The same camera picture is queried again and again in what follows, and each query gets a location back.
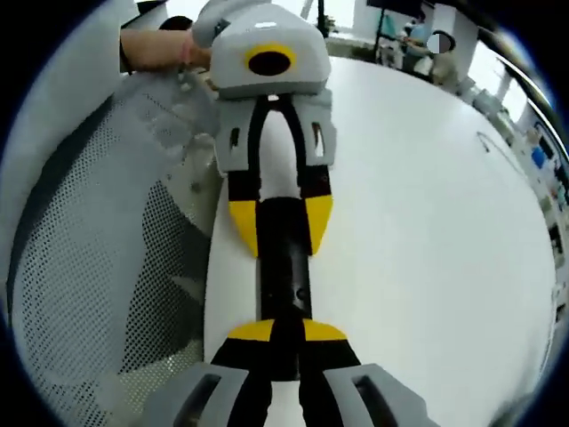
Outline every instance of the white tabletop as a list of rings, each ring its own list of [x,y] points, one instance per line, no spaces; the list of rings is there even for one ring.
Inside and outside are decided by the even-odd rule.
[[[547,348],[556,279],[537,199],[507,144],[470,106],[392,69],[332,63],[338,150],[332,217],[310,261],[314,319],[342,329],[363,363],[419,393],[436,423],[486,426],[533,388]],[[284,122],[271,120],[261,169],[284,171],[292,143]],[[493,140],[490,152],[478,131]],[[224,185],[206,360],[232,328],[256,319],[255,268]],[[303,425],[297,390],[278,384],[267,426]]]

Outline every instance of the yellow ring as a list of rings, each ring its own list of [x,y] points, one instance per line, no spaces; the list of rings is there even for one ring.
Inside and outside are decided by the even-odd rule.
[[[252,49],[249,49],[245,53],[245,67],[249,68],[249,61],[252,59],[253,56],[264,52],[282,53],[291,62],[291,67],[294,67],[294,64],[296,63],[296,54],[294,53],[293,49],[279,43],[267,43],[267,44],[258,44]]]

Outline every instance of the perforated mesh panel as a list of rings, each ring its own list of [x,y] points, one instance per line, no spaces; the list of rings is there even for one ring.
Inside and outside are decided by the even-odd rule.
[[[132,425],[151,391],[203,358],[210,241],[160,182],[196,126],[171,113],[177,83],[141,78],[94,133],[61,145],[49,165],[66,172],[42,175],[15,242],[17,351],[66,425]]]

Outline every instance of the white table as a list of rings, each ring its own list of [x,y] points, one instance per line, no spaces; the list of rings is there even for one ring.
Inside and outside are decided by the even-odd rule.
[[[534,387],[547,349],[556,278],[536,197],[500,135],[458,98],[392,69],[332,63],[334,207],[310,261],[314,319],[342,329],[363,363],[419,393],[441,426],[486,426]],[[261,169],[290,170],[279,126],[266,126]],[[493,146],[486,152],[477,131],[509,160]],[[206,287],[206,360],[232,328],[257,318],[255,280],[225,184]],[[303,425],[297,390],[277,385],[267,426]]]

